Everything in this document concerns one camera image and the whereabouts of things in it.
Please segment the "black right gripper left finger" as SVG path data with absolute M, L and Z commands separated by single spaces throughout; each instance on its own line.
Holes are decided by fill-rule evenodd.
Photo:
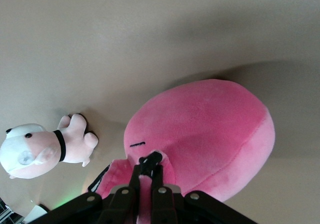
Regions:
M 49 213 L 51 224 L 135 224 L 141 200 L 149 205 L 151 157 L 114 160 L 89 186 L 85 194 Z

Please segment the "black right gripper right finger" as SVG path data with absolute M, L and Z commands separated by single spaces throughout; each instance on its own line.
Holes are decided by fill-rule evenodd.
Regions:
M 183 196 L 178 186 L 163 183 L 163 156 L 149 154 L 152 224 L 254 224 L 255 221 L 237 212 L 202 191 Z

